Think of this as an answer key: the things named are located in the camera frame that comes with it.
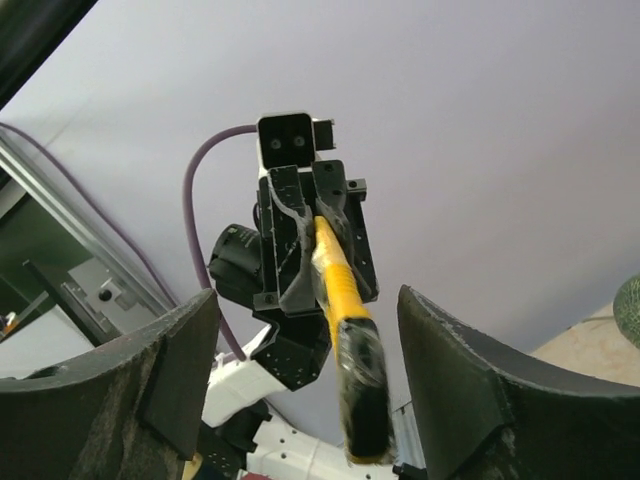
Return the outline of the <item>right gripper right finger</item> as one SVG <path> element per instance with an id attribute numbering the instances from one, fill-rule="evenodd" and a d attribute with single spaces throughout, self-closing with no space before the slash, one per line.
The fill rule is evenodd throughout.
<path id="1" fill-rule="evenodd" d="M 429 478 L 638 478 L 637 387 L 522 353 L 407 285 L 397 318 Z"/>

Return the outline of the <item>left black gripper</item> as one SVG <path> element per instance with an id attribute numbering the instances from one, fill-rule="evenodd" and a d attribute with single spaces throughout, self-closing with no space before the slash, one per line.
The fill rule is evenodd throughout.
<path id="1" fill-rule="evenodd" d="M 379 296 L 362 203 L 363 179 L 349 179 L 340 160 L 260 169 L 258 183 L 262 291 L 257 312 L 293 317 L 329 305 L 333 265 L 349 272 L 363 303 Z"/>

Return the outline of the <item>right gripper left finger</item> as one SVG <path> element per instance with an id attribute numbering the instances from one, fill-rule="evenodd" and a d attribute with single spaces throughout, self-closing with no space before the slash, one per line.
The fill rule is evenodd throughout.
<path id="1" fill-rule="evenodd" d="M 207 289 L 87 353 L 1 381 L 4 479 L 179 479 L 219 329 Z"/>

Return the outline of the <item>yellow utility knife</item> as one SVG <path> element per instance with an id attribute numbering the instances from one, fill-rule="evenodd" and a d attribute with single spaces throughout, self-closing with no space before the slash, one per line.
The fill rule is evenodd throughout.
<path id="1" fill-rule="evenodd" d="M 395 440 L 379 331 L 329 224 L 316 216 L 314 229 L 312 282 L 336 361 L 345 456 L 351 464 L 389 465 Z"/>

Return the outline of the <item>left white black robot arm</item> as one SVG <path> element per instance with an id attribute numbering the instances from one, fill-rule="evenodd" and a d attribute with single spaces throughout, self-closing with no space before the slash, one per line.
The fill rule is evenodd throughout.
<path id="1" fill-rule="evenodd" d="M 367 304 L 379 288 L 361 204 L 366 186 L 338 160 L 271 168 L 254 227 L 228 226 L 208 271 L 223 298 L 264 323 L 239 360 L 209 378 L 198 451 L 226 479 L 418 479 L 395 461 L 388 375 Z M 336 447 L 272 414 L 270 394 L 314 382 L 336 361 Z"/>

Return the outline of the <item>green toy melon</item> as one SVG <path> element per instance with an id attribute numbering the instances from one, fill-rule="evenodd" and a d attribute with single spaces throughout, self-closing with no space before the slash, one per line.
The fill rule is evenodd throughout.
<path id="1" fill-rule="evenodd" d="M 640 280 L 634 275 L 617 290 L 613 316 L 621 334 L 636 348 L 640 346 Z"/>

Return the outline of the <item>aluminium rail frame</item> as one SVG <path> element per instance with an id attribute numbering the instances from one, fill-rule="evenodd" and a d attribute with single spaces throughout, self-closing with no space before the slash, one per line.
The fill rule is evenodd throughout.
<path id="1" fill-rule="evenodd" d="M 100 238 L 96 226 L 5 133 L 1 167 L 90 254 L 74 267 L 47 266 L 33 259 L 25 267 L 93 345 L 140 328 L 173 307 L 117 247 Z"/>

